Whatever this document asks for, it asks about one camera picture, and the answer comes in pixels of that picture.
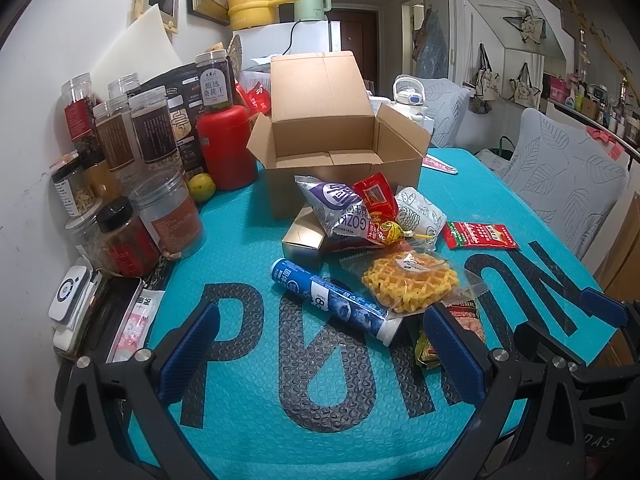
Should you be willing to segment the packaged yellow waffle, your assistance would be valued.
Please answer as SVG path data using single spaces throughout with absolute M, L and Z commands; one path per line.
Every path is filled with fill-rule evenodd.
M 362 252 L 341 264 L 393 316 L 419 314 L 438 302 L 451 306 L 474 301 L 488 292 L 482 278 L 434 252 Z

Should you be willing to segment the red green sachet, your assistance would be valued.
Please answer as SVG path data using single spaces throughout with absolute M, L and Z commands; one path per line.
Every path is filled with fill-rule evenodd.
M 520 245 L 504 224 L 448 221 L 442 236 L 449 249 L 518 249 Z

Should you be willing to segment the yellow green lollipop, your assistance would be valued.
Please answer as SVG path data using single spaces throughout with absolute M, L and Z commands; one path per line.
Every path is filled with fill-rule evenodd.
M 379 223 L 377 226 L 378 232 L 376 232 L 376 239 L 383 245 L 393 245 L 406 238 L 414 238 L 415 240 L 436 240 L 434 235 L 428 234 L 416 234 L 413 231 L 404 230 L 395 221 L 385 221 Z

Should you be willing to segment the blue cylindrical snack tube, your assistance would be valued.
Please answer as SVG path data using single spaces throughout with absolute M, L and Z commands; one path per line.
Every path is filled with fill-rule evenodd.
M 399 330 L 402 318 L 392 318 L 374 302 L 312 274 L 288 259 L 280 258 L 272 264 L 271 278 L 296 297 L 369 334 L 385 347 Z

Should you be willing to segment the white illustrated snack bag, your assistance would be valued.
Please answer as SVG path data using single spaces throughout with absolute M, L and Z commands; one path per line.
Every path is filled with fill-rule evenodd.
M 413 234 L 425 249 L 434 250 L 447 217 L 435 204 L 415 188 L 398 188 L 395 195 L 398 205 L 396 222 Z

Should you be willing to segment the gold small box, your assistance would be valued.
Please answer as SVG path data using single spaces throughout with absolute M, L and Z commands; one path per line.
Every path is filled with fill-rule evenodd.
M 305 205 L 281 240 L 283 257 L 304 269 L 319 271 L 325 240 L 326 231 L 311 206 Z

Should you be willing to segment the large red snack bag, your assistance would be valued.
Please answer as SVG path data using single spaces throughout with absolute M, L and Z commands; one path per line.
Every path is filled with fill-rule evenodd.
M 362 199 L 374 222 L 396 220 L 399 208 L 393 190 L 382 172 L 356 182 L 352 189 Z

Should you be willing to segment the purple silver snack bag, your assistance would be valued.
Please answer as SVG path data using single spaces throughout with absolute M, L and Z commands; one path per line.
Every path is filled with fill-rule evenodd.
M 311 176 L 295 176 L 294 180 L 326 234 L 383 245 L 383 235 L 371 220 L 363 199 L 348 185 Z

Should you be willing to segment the teal bubble mat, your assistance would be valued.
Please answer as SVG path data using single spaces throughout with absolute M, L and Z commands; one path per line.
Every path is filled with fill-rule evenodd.
M 454 221 L 501 223 L 506 250 L 439 252 L 480 272 L 489 347 L 510 349 L 535 321 L 591 362 L 611 326 L 577 305 L 591 273 L 510 188 L 471 153 L 439 148 L 452 174 L 424 169 L 420 192 Z M 205 242 L 170 274 L 149 345 L 213 299 L 220 330 L 171 415 L 221 479 L 393 479 L 434 467 L 472 415 L 449 378 L 414 359 L 418 318 L 391 344 L 301 304 L 274 284 L 272 264 L 290 226 L 273 218 L 258 180 L 219 193 L 201 211 Z

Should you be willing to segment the black lid red jar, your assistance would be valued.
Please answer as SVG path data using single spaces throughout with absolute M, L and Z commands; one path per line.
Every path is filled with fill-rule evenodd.
M 104 205 L 96 214 L 102 245 L 119 273 L 128 278 L 143 278 L 160 260 L 151 235 L 126 196 Z

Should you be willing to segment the grey leaf pattern cushion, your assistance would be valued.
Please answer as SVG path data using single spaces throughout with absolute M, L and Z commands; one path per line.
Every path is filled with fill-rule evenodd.
M 494 173 L 576 256 L 587 252 L 623 195 L 628 170 L 586 129 L 526 108 L 513 155 Z

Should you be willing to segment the clear jar orange label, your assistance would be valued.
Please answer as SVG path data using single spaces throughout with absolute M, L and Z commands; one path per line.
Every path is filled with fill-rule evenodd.
M 180 170 L 153 174 L 137 185 L 129 198 L 166 258 L 183 259 L 202 247 L 203 222 Z

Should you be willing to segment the yellow green citrus fruit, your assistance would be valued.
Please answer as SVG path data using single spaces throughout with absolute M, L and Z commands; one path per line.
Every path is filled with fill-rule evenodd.
M 216 193 L 216 184 L 209 174 L 196 174 L 189 182 L 188 187 L 192 200 L 195 203 L 205 203 Z

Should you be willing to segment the small jar with nuts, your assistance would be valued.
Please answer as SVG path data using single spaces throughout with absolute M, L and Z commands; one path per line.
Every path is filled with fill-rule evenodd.
M 51 181 L 58 198 L 70 218 L 85 214 L 95 203 L 96 196 L 88 183 L 79 154 L 67 153 L 50 167 Z

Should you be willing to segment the pink red flat packet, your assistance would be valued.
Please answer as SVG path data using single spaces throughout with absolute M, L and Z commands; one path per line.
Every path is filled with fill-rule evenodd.
M 446 162 L 443 162 L 439 158 L 426 154 L 422 160 L 422 166 L 427 169 L 435 170 L 442 172 L 443 174 L 457 174 L 457 168 L 454 166 L 448 165 Z

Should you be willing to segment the red plastic canister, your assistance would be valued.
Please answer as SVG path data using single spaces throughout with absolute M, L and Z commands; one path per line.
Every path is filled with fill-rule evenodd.
M 196 123 L 208 173 L 221 191 L 245 188 L 257 178 L 254 155 L 248 150 L 250 116 L 245 107 L 203 114 Z

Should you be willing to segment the tall jar brown label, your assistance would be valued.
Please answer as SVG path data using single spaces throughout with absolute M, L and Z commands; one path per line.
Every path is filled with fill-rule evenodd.
M 127 97 L 98 104 L 93 116 L 108 170 L 121 188 L 132 188 L 142 176 L 142 159 Z

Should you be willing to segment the grey sofa cushion far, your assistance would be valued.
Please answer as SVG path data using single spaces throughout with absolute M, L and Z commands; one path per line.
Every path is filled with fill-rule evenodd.
M 431 144 L 453 148 L 468 110 L 471 90 L 446 78 L 421 79 L 425 90 L 426 116 L 433 121 Z

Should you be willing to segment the tall jar dark label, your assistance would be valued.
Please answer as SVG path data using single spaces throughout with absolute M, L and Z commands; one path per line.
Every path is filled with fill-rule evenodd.
M 183 172 L 171 127 L 165 87 L 155 87 L 132 96 L 128 104 L 145 166 L 151 171 L 177 169 Z

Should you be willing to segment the dark labelled jar on canister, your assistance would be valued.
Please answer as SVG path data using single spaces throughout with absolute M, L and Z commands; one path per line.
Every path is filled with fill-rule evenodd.
M 232 107 L 232 71 L 227 51 L 201 53 L 195 58 L 195 65 L 206 113 Z

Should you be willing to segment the red chinese text bag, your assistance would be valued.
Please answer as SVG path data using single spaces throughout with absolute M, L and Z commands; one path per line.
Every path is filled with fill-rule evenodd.
M 250 116 L 263 114 L 271 115 L 271 98 L 266 88 L 258 82 L 248 91 L 245 91 L 239 81 L 235 83 L 236 93 L 240 96 L 242 104 L 248 110 Z

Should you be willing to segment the brown cardboard box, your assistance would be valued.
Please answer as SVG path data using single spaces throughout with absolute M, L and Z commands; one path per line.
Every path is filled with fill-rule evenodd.
M 380 172 L 393 188 L 418 185 L 431 133 L 386 104 L 372 110 L 352 52 L 277 55 L 270 82 L 271 115 L 257 116 L 247 148 L 273 218 L 303 207 L 296 176 L 352 185 Z

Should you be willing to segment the black snack pouch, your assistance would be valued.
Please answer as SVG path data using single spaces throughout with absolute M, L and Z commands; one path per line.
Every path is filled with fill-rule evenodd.
M 141 86 L 141 93 L 164 86 L 172 131 L 176 139 L 184 171 L 188 177 L 206 171 L 196 123 L 207 114 L 203 107 L 195 63 L 168 70 Z

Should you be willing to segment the tall jar red label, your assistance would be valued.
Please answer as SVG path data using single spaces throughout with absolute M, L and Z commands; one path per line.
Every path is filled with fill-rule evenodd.
M 89 73 L 80 74 L 62 84 L 64 116 L 70 140 L 83 158 L 101 153 L 94 126 L 93 107 L 96 105 Z

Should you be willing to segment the white foam board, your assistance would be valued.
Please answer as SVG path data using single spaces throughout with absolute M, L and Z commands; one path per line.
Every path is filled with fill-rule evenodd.
M 182 65 L 172 46 L 158 6 L 145 11 L 105 52 L 90 70 L 92 90 L 102 101 L 107 86 L 118 78 L 137 73 L 145 82 Z

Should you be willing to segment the white refrigerator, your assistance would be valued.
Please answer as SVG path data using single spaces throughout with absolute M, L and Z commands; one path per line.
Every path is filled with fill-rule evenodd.
M 267 64 L 274 56 L 342 50 L 340 21 L 313 21 L 271 24 L 242 29 L 240 38 L 242 69 Z

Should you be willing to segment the yellow pot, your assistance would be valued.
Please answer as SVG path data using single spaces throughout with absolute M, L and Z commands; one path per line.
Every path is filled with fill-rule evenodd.
M 278 24 L 279 6 L 299 0 L 227 0 L 230 27 L 234 32 Z

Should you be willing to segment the wall intercom screen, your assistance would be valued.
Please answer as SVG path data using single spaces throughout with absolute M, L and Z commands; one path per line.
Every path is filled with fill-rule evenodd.
M 134 0 L 132 19 L 135 21 L 153 6 L 160 11 L 160 18 L 168 32 L 178 32 L 178 4 L 179 0 Z

